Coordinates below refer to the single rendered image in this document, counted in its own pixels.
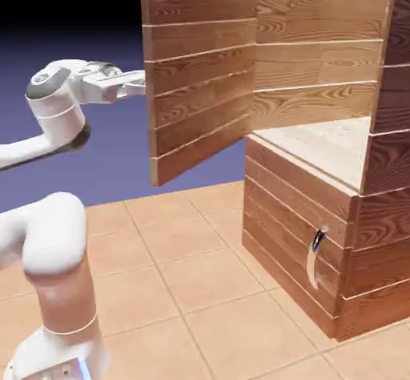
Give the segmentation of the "wooden cabinet door without handle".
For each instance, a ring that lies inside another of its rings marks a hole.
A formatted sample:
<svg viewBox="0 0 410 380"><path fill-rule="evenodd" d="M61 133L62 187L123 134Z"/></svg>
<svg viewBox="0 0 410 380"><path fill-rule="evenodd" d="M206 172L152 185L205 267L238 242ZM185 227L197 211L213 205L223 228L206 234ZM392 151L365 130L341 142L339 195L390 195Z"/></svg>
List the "wooden cabinet door without handle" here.
<svg viewBox="0 0 410 380"><path fill-rule="evenodd" d="M151 183L250 130L256 0L141 0Z"/></svg>

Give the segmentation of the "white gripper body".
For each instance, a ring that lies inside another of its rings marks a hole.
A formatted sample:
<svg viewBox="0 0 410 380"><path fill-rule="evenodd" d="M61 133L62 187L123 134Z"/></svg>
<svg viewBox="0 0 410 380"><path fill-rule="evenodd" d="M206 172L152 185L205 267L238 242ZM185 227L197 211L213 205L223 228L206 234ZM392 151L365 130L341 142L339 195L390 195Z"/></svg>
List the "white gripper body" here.
<svg viewBox="0 0 410 380"><path fill-rule="evenodd" d="M114 103L134 95L145 95L145 71L102 71L86 75L82 79L83 103Z"/></svg>

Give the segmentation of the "wooden cabinet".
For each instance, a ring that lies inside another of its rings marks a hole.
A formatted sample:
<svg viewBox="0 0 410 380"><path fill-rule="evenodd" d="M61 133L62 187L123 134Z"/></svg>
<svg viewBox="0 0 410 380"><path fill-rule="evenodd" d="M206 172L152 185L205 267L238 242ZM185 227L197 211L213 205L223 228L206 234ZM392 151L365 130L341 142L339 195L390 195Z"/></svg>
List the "wooden cabinet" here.
<svg viewBox="0 0 410 380"><path fill-rule="evenodd" d="M251 133L354 197L333 339L410 317L410 0L258 0Z"/></svg>

